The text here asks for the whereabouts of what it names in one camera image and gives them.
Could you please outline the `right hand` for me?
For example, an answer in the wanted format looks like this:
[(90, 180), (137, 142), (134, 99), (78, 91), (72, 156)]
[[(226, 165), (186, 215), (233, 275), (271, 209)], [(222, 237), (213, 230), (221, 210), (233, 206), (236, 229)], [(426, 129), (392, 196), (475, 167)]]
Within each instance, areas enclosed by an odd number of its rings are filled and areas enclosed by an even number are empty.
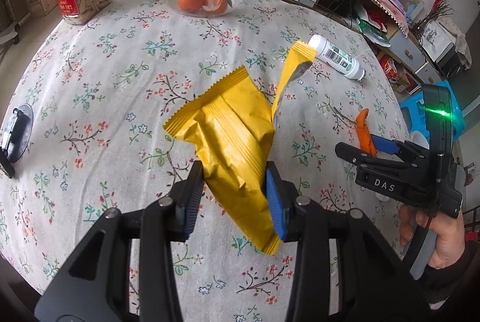
[[(400, 245), (406, 246), (413, 239), (414, 230), (410, 222), (411, 209), (402, 205), (399, 209)], [(430, 222), (430, 229), (437, 233), (435, 250), (428, 265), (434, 269), (444, 269), (454, 265), (465, 252), (465, 228), (461, 213), (456, 219), (440, 212)]]

